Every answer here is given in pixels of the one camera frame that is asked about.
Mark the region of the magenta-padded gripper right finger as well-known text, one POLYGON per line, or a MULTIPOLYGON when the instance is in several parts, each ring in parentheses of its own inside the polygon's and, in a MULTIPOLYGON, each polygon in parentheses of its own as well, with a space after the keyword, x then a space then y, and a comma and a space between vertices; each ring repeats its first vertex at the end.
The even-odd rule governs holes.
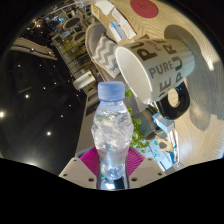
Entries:
POLYGON ((166 176, 151 157, 145 158, 137 150, 129 148, 126 158, 128 188, 140 188, 166 176))

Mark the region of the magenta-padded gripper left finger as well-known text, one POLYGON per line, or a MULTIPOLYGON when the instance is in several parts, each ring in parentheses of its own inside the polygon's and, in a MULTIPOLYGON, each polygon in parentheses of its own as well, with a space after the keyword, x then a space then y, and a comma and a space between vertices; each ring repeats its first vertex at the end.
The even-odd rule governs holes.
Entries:
POLYGON ((100 188, 100 161, 95 147, 80 158, 72 158, 59 176, 76 185, 89 189, 100 188))

